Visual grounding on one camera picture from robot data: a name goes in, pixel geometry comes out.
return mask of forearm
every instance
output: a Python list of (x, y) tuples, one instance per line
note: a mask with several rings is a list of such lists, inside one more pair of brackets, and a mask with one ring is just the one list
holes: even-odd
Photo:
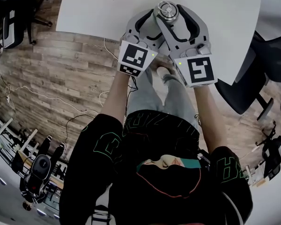
[(101, 110), (102, 114), (116, 118), (122, 124), (126, 109), (127, 89), (130, 76), (117, 72), (111, 90)]
[(204, 139), (211, 154), (217, 147), (227, 145), (224, 119), (207, 86), (194, 88)]

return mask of red curved line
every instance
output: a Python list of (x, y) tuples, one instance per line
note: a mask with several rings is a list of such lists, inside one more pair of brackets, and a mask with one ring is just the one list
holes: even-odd
[(169, 197), (171, 197), (171, 198), (182, 197), (182, 198), (185, 199), (185, 198), (189, 198), (190, 194), (191, 194), (194, 190), (196, 190), (198, 184), (200, 183), (200, 180), (201, 180), (201, 169), (200, 169), (200, 168), (199, 168), (199, 171), (200, 171), (199, 181), (198, 181), (197, 185), (194, 187), (194, 189), (189, 192), (189, 195), (188, 195), (187, 197), (183, 197), (182, 195), (171, 196), (171, 195), (169, 195), (169, 194), (167, 194), (167, 193), (165, 193), (165, 192), (163, 192), (163, 191), (160, 191), (159, 189), (155, 188), (147, 179), (145, 179), (143, 176), (141, 176), (138, 172), (137, 172), (136, 174), (139, 175), (141, 178), (143, 178), (143, 179), (144, 179), (152, 188), (154, 188), (156, 191), (158, 191), (158, 192), (160, 192), (160, 193), (162, 193), (162, 194), (165, 194), (165, 195), (167, 195), (167, 196), (169, 196)]

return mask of shirt sleeve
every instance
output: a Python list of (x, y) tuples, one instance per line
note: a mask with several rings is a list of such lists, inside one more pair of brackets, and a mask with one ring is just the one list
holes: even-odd
[(122, 124), (99, 114), (80, 133), (71, 155), (61, 193), (60, 223), (85, 224), (97, 198), (115, 176), (121, 158)]
[(211, 154), (210, 172), (222, 192), (227, 224), (238, 224), (239, 216), (245, 223), (253, 202), (236, 154), (228, 147), (216, 148)]

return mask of person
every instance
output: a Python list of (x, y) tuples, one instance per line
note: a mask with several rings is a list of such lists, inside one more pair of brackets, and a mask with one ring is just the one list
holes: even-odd
[[(50, 147), (51, 140), (52, 140), (51, 135), (49, 135), (45, 138), (41, 147), (38, 150), (38, 153), (37, 153), (36, 157), (38, 157), (39, 155), (42, 155), (42, 154), (43, 155), (47, 154), (47, 152), (49, 150), (49, 147)], [(53, 172), (53, 169), (55, 168), (55, 165), (56, 165), (57, 161), (59, 160), (59, 158), (61, 157), (61, 155), (63, 154), (64, 150), (65, 150), (65, 144), (62, 142), (59, 145), (59, 147), (56, 148), (52, 157), (50, 158), (50, 162), (51, 162), (50, 170), (49, 170), (47, 178), (41, 184), (41, 185), (44, 185), (44, 186), (43, 186), (43, 188), (41, 188), (40, 192), (36, 192), (32, 195), (31, 191), (29, 191), (27, 189), (27, 186), (25, 185), (24, 180), (25, 180), (25, 178), (27, 178), (27, 176), (29, 174), (27, 174), (25, 176), (25, 178), (21, 178), (21, 180), (20, 180), (20, 191), (21, 191), (22, 196), (25, 198), (25, 201), (23, 202), (23, 208), (25, 210), (30, 211), (32, 203), (42, 203), (46, 199), (47, 194), (46, 194), (46, 191), (44, 191), (45, 185), (49, 182), (50, 175)], [(36, 181), (36, 180), (30, 181), (30, 179), (29, 179), (29, 182), (31, 182), (30, 187), (34, 188), (36, 191), (39, 190), (40, 184), (39, 184), (38, 181)]]
[[(165, 67), (157, 73), (168, 86), (164, 105), (148, 68), (136, 78), (124, 126), (129, 75), (116, 73), (101, 114), (82, 130), (70, 157), (62, 225), (242, 225), (248, 219), (251, 192), (209, 87), (194, 88), (208, 168), (198, 159), (199, 124), (184, 85)], [(77, 195), (82, 184), (83, 196)]]

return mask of chair seat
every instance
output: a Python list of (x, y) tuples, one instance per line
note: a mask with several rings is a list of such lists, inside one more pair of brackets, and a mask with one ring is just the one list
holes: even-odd
[(215, 86), (235, 112), (243, 114), (254, 102), (265, 83), (264, 70), (259, 59), (255, 58), (239, 82), (229, 85), (218, 80)]

